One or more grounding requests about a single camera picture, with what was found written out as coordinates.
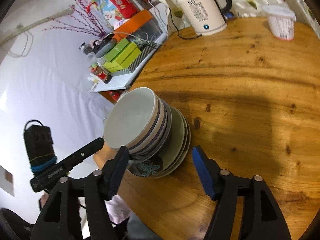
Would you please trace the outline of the left human hand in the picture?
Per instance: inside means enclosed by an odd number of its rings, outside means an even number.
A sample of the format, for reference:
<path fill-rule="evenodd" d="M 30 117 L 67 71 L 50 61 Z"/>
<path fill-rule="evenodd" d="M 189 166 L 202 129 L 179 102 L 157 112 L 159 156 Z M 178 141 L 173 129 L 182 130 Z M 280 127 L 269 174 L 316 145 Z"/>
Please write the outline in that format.
<path fill-rule="evenodd" d="M 45 206 L 46 204 L 46 201 L 48 200 L 49 198 L 49 194 L 48 193 L 44 193 L 41 198 L 39 199 L 39 208 L 40 208 L 40 211 L 43 209 L 43 207 Z"/>

